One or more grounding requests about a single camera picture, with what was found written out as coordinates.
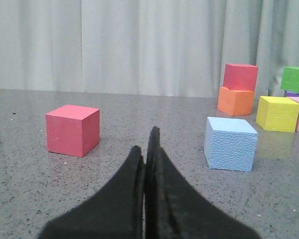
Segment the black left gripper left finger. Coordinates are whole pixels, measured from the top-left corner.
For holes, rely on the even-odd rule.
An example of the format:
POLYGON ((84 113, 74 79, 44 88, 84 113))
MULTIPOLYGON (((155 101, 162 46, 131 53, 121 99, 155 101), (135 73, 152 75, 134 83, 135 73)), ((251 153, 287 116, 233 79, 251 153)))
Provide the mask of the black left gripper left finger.
POLYGON ((51 220, 40 239, 141 239, 145 164, 133 146, 103 188, 69 212, 51 220))

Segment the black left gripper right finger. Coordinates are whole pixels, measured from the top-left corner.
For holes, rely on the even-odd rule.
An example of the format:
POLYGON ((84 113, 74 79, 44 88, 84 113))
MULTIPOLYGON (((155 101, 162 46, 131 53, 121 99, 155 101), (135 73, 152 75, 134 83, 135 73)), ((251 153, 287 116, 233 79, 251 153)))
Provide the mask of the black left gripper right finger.
POLYGON ((145 177, 146 238, 258 239, 252 228, 202 197, 172 164, 153 127, 145 177))

